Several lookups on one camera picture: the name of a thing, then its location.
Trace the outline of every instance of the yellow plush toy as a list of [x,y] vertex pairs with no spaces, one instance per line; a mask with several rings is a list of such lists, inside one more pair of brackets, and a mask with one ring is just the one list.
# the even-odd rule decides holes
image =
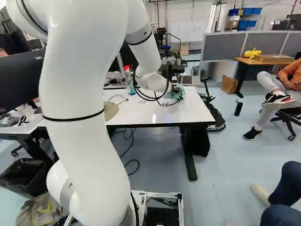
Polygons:
[[244,54],[244,57],[249,57],[250,59],[253,59],[255,55],[261,55],[262,51],[261,50],[256,50],[257,47],[255,47],[252,51],[247,50]]

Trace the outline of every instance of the monitor stand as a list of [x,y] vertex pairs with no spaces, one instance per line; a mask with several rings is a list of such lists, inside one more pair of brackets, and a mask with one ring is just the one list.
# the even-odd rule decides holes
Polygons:
[[35,110],[35,114],[41,114],[42,113],[42,108],[38,107],[33,101],[28,102],[28,104]]

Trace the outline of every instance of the white desk surface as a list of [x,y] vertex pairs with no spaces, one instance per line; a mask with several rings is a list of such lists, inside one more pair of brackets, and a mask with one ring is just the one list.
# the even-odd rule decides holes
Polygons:
[[12,127],[0,128],[0,134],[31,134],[39,126],[39,122],[43,121],[42,114],[32,114],[26,117],[29,123],[23,123],[22,126],[18,126],[19,123],[17,123]]
[[[130,96],[126,89],[111,89],[103,91],[103,100],[108,101],[112,96],[121,94],[129,101],[118,105],[118,113],[107,122],[111,126],[137,126],[139,127],[160,127],[172,126],[176,124],[203,122],[214,124],[215,120],[207,109],[206,105],[198,95],[194,87],[185,87],[186,95],[184,100],[169,107],[162,107],[156,101],[145,101],[137,94]],[[154,92],[145,91],[143,93],[154,97]],[[123,101],[124,98],[116,96],[111,102],[116,104]],[[174,103],[175,100],[160,99],[160,103]]]

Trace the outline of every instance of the dell logo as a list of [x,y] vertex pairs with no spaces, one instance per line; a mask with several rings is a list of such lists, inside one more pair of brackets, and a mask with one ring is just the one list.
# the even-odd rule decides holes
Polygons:
[[42,56],[36,56],[36,60],[42,60],[44,59]]

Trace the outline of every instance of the white pants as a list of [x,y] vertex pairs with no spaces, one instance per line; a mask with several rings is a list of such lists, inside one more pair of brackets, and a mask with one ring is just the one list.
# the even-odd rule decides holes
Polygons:
[[[269,93],[274,89],[280,89],[282,92],[291,95],[291,98],[295,99],[296,102],[292,103],[292,106],[290,107],[301,107],[301,91],[286,90],[283,83],[276,79],[275,75],[271,75],[267,72],[259,72],[257,75],[257,81]],[[266,108],[264,107],[256,129],[261,130],[280,108],[278,106],[275,106],[275,108],[271,108],[270,106]]]

